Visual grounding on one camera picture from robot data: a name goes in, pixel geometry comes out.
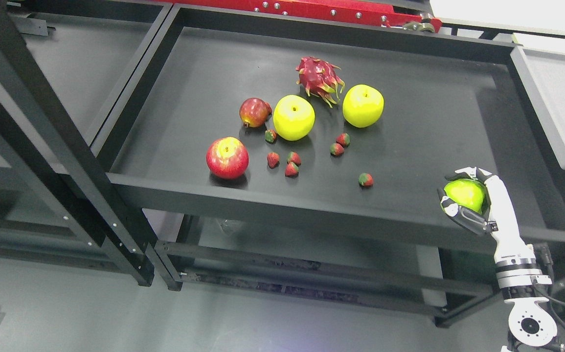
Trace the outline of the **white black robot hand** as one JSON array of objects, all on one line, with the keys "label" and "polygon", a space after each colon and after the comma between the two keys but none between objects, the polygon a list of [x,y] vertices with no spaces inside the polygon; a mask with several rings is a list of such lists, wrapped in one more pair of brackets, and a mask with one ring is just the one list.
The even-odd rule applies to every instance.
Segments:
[{"label": "white black robot hand", "polygon": [[479,214],[457,203],[445,189],[437,189],[439,204],[444,214],[477,236],[491,236],[496,242],[493,260],[497,266],[534,265],[536,256],[520,236],[515,210],[503,180],[481,167],[457,169],[446,180],[474,180],[486,190],[486,206]]}]

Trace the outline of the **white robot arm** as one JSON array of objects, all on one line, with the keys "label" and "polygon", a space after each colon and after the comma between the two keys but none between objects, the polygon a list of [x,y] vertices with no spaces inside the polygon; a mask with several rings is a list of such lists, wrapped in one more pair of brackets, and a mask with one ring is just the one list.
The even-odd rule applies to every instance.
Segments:
[{"label": "white robot arm", "polygon": [[515,352],[518,344],[534,348],[554,346],[558,326],[542,306],[549,303],[545,287],[551,285],[533,258],[512,258],[497,262],[496,277],[504,302],[511,306],[507,343],[502,352]]}]

